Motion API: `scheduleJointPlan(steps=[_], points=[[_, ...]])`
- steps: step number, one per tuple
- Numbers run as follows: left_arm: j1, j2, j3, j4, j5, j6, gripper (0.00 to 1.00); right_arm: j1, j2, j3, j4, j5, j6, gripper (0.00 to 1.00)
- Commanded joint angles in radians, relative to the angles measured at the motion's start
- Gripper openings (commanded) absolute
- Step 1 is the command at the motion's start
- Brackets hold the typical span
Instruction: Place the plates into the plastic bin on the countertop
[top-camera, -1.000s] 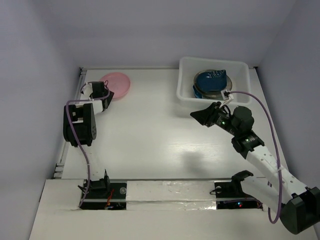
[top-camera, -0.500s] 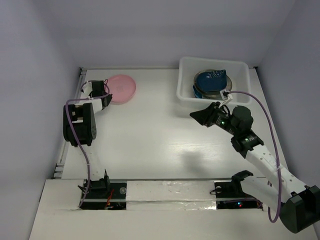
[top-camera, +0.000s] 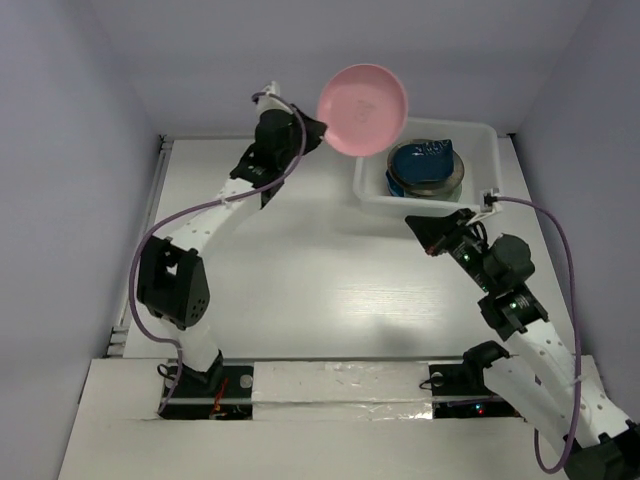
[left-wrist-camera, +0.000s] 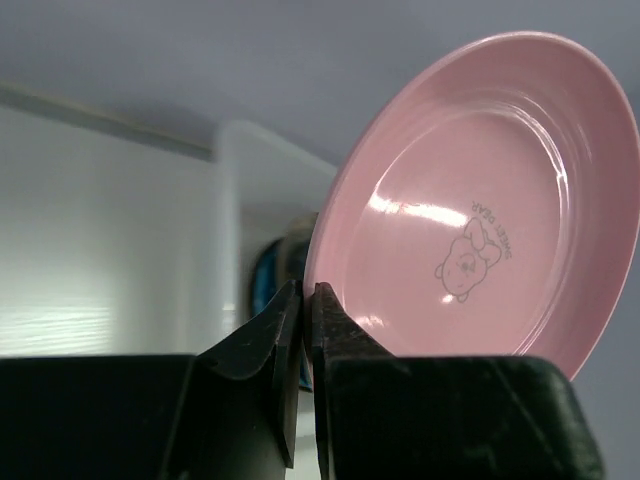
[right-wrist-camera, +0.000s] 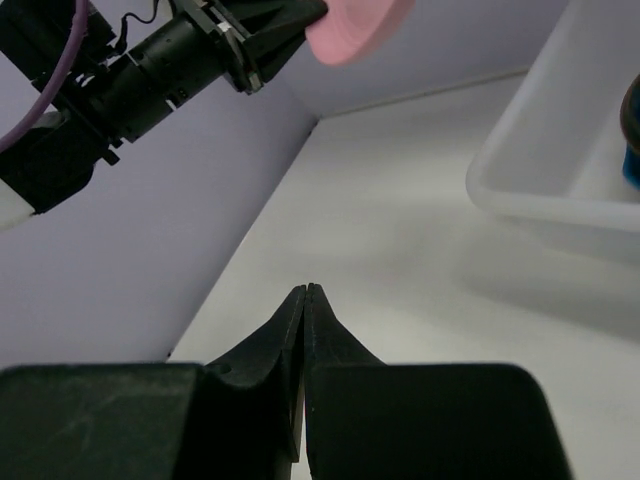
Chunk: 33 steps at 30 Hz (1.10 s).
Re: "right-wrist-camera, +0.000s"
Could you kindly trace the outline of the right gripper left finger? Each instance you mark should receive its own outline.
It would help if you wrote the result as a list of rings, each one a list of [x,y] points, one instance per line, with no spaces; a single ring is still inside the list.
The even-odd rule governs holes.
[[[305,297],[304,285],[294,287],[265,324],[207,365],[222,388],[226,445],[299,460]]]

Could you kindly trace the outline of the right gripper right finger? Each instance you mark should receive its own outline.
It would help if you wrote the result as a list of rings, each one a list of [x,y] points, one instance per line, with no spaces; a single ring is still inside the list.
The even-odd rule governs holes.
[[[304,303],[306,448],[314,479],[382,479],[389,470],[389,366],[338,320],[319,284]]]

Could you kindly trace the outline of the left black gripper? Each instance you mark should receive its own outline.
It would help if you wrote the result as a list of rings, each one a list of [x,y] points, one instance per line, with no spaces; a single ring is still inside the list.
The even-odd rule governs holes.
[[[72,77],[56,133],[65,143],[135,142],[212,82],[241,93],[270,82],[328,13],[320,0],[174,1],[172,17],[133,48],[127,28]]]

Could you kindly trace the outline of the pink round plate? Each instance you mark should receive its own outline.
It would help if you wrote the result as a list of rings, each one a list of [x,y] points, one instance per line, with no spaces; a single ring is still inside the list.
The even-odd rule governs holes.
[[[369,55],[401,26],[413,0],[327,0],[328,11],[305,30],[315,58],[337,67]]]

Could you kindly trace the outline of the grey reindeer plate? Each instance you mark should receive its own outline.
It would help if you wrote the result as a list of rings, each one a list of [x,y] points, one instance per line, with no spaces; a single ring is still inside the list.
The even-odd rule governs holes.
[[[619,112],[623,136],[636,154],[639,154],[639,76],[636,76],[626,90]]]

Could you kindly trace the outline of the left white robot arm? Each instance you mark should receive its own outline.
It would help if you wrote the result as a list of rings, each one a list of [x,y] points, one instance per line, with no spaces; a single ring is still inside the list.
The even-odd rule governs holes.
[[[327,14],[322,1],[174,1],[135,46],[89,1],[5,1],[1,51],[38,91],[1,142],[1,225],[84,189],[97,162],[133,143],[219,78],[254,94]]]

